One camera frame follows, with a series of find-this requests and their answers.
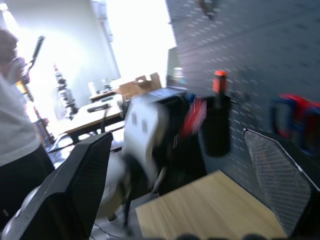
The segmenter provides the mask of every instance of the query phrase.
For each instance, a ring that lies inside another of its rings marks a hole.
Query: cable
[[[112,234],[106,232],[105,230],[103,230],[98,224],[96,224],[96,223],[94,223],[94,224],[97,226],[98,229],[100,229],[102,232],[104,232],[104,233],[106,234],[106,236],[108,237],[108,239],[110,239],[109,236],[110,236],[110,237],[113,237],[113,238],[117,238],[117,239],[123,239],[122,236],[112,235]]]
[[[101,133],[104,133],[106,131],[105,130],[105,120],[106,120],[106,116],[107,116],[107,112],[109,111],[109,108],[110,108],[110,106],[105,109],[103,118],[101,119],[101,125],[100,125]]]

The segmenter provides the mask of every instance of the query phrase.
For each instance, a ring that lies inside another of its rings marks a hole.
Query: bright light
[[[5,3],[0,3],[0,11],[8,10],[8,6]]]

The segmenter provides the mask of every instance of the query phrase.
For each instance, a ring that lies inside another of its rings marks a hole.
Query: floor
[[[106,128],[106,131],[109,129],[115,129],[117,128],[117,125],[112,125],[108,126]],[[115,131],[112,133],[113,134],[113,142],[112,146],[116,146],[119,142],[123,141],[124,138],[124,129]],[[80,139],[83,140],[90,135],[85,134],[80,136]],[[68,144],[72,143],[72,140],[70,137],[65,137],[63,138],[57,147],[63,147]],[[60,151],[50,153],[49,157],[54,165],[55,168],[58,168],[70,155],[70,152],[73,150],[74,146],[68,146]],[[126,231],[123,228],[123,222],[124,222],[124,213],[123,213],[123,207],[120,206],[118,211],[116,212],[117,218],[111,222],[109,222],[106,218],[97,218],[93,229],[90,239],[91,240],[113,240],[113,239],[119,239],[119,238],[124,238],[124,239],[134,239],[134,240],[139,240],[143,239],[142,233],[139,227],[139,222],[138,222],[138,217],[135,208],[147,203],[153,199],[155,199],[156,196],[152,193],[149,193],[147,195],[144,195],[140,198],[135,199],[132,201],[131,206],[130,206],[130,212],[129,212],[129,227],[131,229],[132,235],[128,236]]]

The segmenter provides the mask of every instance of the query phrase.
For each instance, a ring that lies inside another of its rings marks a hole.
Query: cardboard box
[[[150,79],[147,79],[147,77],[143,75],[136,77],[134,81],[119,86],[120,93],[126,100],[138,95],[147,94],[160,88],[161,82],[157,72],[151,74]]]

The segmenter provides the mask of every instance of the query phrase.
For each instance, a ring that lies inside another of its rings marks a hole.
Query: table
[[[121,117],[122,111],[117,104],[118,100],[122,101],[121,94],[114,95],[113,99],[106,102],[97,101],[81,107],[78,113],[74,116],[73,120],[64,127],[63,132],[72,138],[74,144],[77,144],[79,142],[80,135],[95,132],[96,130],[100,129],[105,110],[102,109],[94,112],[88,112],[87,110],[92,107],[105,105],[106,103],[109,103],[110,107],[104,120],[104,126],[106,127],[108,125],[123,121],[123,118]]]
[[[273,212],[221,171],[136,209],[144,238],[175,239],[185,233],[201,239],[242,239],[286,235]]]
[[[99,93],[99,94],[96,94],[96,95],[92,95],[91,97],[89,97],[89,100],[94,103],[94,102],[97,102],[101,99],[104,99],[110,95],[114,95],[114,94],[118,94],[119,93],[119,90],[118,89],[115,89],[115,90],[111,90],[111,91],[108,91],[108,92],[103,92],[103,93]]]

